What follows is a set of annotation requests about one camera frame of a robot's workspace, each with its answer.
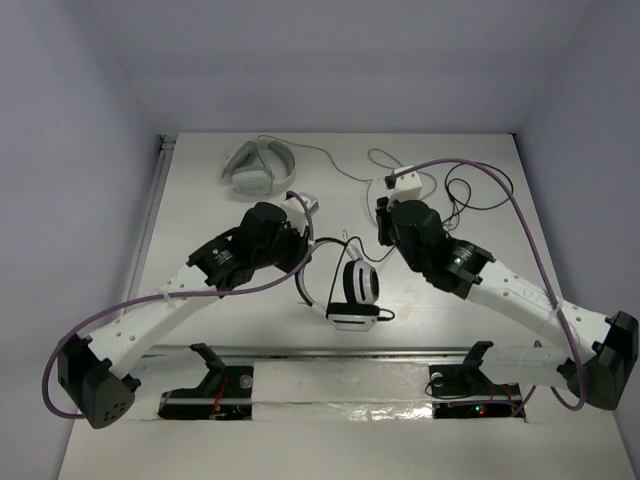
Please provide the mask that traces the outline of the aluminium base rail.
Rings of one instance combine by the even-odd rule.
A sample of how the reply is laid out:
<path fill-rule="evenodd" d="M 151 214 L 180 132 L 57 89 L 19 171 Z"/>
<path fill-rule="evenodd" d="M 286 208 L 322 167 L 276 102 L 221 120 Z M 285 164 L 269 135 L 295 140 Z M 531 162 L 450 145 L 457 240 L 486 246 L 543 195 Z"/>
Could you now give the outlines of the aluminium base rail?
<path fill-rule="evenodd" d="M 209 348 L 221 358 L 262 360 L 311 359 L 406 359 L 406 358 L 464 358 L 470 347 L 452 348 L 311 348 L 311 347 L 240 347 L 216 346 Z"/>

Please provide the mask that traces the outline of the grey white headphones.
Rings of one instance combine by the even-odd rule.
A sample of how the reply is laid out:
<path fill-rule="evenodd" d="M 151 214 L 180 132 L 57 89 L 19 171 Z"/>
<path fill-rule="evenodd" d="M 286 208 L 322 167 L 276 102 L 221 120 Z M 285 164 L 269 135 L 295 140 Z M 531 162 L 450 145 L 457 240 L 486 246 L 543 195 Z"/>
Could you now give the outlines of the grey white headphones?
<path fill-rule="evenodd" d="M 264 153 L 275 156 L 284 166 L 286 175 L 278 179 Z M 240 195 L 268 197 L 286 192 L 297 175 L 297 160 L 293 152 L 274 139 L 249 140 L 233 145 L 225 155 L 220 179 L 228 182 Z"/>

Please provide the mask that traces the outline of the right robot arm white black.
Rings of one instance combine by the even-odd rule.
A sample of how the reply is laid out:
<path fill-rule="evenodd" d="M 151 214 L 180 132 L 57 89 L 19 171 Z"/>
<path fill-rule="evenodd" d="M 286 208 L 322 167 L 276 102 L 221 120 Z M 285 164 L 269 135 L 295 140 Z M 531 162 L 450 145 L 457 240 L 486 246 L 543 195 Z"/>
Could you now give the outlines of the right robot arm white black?
<path fill-rule="evenodd" d="M 486 307 L 535 333 L 547 345 L 499 347 L 476 342 L 462 364 L 470 391 L 521 383 L 564 389 L 601 410 L 616 409 L 639 357 L 639 323 L 630 314 L 553 303 L 542 288 L 487 250 L 446 233 L 437 211 L 419 200 L 376 202 L 380 244 L 395 247 L 434 288 Z"/>

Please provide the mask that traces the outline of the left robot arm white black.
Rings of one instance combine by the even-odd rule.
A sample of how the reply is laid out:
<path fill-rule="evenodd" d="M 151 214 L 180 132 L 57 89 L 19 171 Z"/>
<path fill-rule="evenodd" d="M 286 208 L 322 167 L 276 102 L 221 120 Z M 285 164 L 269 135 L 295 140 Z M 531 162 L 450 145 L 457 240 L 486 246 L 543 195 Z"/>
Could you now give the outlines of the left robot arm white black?
<path fill-rule="evenodd" d="M 318 202 L 289 191 L 278 205 L 258 202 L 240 224 L 192 252 L 156 293 L 122 302 L 74 327 L 47 363 L 92 428 L 108 427 L 135 401 L 173 390 L 171 380 L 197 394 L 219 397 L 226 366 L 205 344 L 183 355 L 149 358 L 148 351 L 187 318 L 228 296 L 273 288 L 307 263 L 314 243 Z"/>

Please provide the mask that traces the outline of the white foam block with tape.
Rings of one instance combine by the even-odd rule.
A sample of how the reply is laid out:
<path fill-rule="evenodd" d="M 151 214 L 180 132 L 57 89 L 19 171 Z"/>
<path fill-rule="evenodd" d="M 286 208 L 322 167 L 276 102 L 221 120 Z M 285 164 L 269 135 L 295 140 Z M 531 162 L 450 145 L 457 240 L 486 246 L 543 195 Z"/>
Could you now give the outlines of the white foam block with tape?
<path fill-rule="evenodd" d="M 427 420 L 425 363 L 340 360 L 270 361 L 254 367 L 255 421 Z"/>

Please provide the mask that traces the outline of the black white headphones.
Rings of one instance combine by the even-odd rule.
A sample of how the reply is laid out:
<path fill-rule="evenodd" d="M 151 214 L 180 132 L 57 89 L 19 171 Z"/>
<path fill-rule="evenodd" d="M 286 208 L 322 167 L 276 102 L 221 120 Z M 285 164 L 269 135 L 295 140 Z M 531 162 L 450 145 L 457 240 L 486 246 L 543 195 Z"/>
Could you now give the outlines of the black white headphones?
<path fill-rule="evenodd" d="M 311 254 L 331 244 L 342 248 L 325 302 L 316 301 L 309 293 L 305 282 L 305 268 L 295 274 L 294 280 L 302 301 L 336 330 L 368 332 L 378 323 L 393 321 L 396 314 L 377 304 L 381 287 L 378 271 L 372 265 L 372 259 L 357 248 L 354 241 L 355 237 L 346 240 L 321 237 L 311 248 Z"/>

